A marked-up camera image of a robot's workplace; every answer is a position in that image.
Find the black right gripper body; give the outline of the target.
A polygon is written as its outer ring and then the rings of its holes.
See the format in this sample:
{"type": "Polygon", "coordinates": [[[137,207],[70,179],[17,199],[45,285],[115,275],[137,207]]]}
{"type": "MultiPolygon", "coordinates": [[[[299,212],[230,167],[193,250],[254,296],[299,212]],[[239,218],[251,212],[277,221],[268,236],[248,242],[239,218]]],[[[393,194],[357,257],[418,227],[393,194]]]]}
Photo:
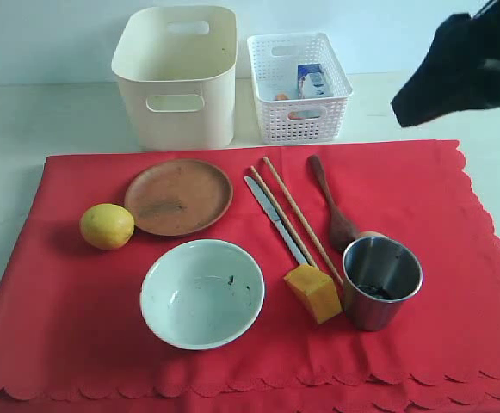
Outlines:
{"type": "Polygon", "coordinates": [[[474,109],[500,108],[500,1],[488,1],[472,17],[472,39],[478,46],[473,88],[474,109]]]}

